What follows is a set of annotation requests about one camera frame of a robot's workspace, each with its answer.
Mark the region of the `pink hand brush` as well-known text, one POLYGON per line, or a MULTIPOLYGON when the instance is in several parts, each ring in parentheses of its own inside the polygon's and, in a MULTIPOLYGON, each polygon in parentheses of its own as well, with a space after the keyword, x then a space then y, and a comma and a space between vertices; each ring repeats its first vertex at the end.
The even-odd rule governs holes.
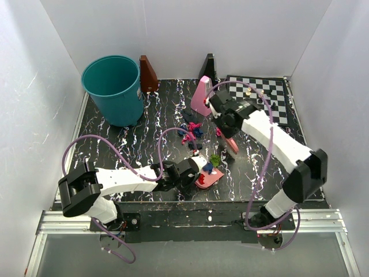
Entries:
POLYGON ((237 155, 238 152, 239 152, 239 147, 237 145, 237 143, 234 141, 233 138, 226 138, 226 137, 223 137, 223 139, 225 140, 228 148, 235 154, 237 155))

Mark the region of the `pink dustpan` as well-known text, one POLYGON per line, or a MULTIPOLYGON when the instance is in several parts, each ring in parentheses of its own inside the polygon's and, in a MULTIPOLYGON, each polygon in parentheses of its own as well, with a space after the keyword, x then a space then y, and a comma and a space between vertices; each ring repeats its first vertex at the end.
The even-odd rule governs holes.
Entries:
POLYGON ((200 185, 197 182, 198 179, 195 181, 195 185, 200 189, 209 189, 224 176, 224 174, 217 168, 213 169, 213 172, 211 174, 208 174, 202 170, 200 171, 200 174, 203 174, 205 176, 205 184, 200 185))

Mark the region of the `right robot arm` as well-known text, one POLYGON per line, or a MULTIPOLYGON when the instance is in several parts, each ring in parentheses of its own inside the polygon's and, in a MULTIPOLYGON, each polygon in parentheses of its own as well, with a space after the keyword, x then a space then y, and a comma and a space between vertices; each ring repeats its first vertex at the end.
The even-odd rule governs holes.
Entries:
POLYGON ((242 131, 261 143, 289 174, 281 190, 261 208, 261 222, 274 229, 282 216, 296 204, 303 203, 327 181, 328 156, 294 140, 277 124, 270 123, 266 112, 252 101, 237 102, 227 91, 218 91, 204 101, 213 122, 225 138, 242 131))

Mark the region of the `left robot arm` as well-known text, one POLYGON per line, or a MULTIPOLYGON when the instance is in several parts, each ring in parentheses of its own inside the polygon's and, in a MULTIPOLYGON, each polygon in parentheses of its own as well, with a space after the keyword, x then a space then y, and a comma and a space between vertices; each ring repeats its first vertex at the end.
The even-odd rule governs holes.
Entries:
POLYGON ((129 169, 103 169, 92 162, 82 163, 58 182, 63 215, 66 218, 88 215, 109 230, 118 230, 123 223, 122 213, 106 196, 125 192, 167 192, 190 186, 206 164, 202 155, 179 163, 164 161, 160 177, 159 164, 138 168, 138 173, 134 174, 129 169))

